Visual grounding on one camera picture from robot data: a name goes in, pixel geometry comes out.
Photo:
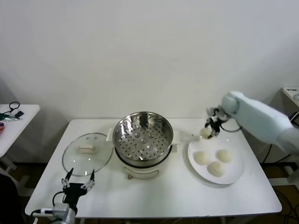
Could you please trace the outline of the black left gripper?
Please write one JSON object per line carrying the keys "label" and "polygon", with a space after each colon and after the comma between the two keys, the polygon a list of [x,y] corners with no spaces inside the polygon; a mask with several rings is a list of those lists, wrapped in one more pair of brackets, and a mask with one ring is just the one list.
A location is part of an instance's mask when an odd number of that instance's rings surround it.
{"label": "black left gripper", "polygon": [[73,173],[73,169],[71,169],[65,178],[61,180],[63,186],[63,192],[65,194],[65,198],[63,200],[64,203],[77,205],[79,198],[81,196],[86,195],[86,189],[91,189],[95,185],[95,174],[92,171],[90,179],[87,183],[69,183],[70,177]]}

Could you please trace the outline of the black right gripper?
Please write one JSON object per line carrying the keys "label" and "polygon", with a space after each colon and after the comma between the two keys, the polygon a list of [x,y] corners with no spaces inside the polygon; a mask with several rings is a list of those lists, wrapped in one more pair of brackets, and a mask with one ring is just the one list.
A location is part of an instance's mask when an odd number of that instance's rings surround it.
{"label": "black right gripper", "polygon": [[210,117],[206,120],[205,128],[212,129],[209,138],[210,139],[215,138],[220,133],[221,120],[219,120],[216,116]]}

